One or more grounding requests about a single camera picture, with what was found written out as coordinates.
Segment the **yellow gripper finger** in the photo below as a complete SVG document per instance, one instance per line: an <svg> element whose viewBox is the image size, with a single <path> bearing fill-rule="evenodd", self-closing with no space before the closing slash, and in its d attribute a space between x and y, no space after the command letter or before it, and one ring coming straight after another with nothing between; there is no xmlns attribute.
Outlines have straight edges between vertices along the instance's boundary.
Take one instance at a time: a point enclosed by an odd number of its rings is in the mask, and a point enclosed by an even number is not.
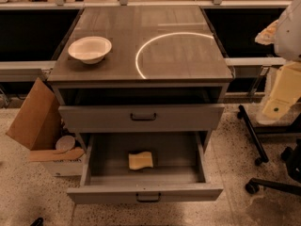
<svg viewBox="0 0 301 226"><path fill-rule="evenodd" d="M301 63L288 62L276 72L276 80L262 114L279 120L301 98Z"/></svg>

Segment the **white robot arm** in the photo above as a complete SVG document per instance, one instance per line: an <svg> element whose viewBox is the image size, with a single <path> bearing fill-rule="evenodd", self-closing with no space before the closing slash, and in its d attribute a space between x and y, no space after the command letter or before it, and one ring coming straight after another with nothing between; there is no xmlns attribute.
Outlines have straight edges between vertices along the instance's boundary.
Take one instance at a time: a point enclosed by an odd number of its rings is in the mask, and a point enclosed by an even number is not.
<svg viewBox="0 0 301 226"><path fill-rule="evenodd" d="M277 77L262 114L279 120L301 97L301 0L293 0L278 19L275 53L287 62Z"/></svg>

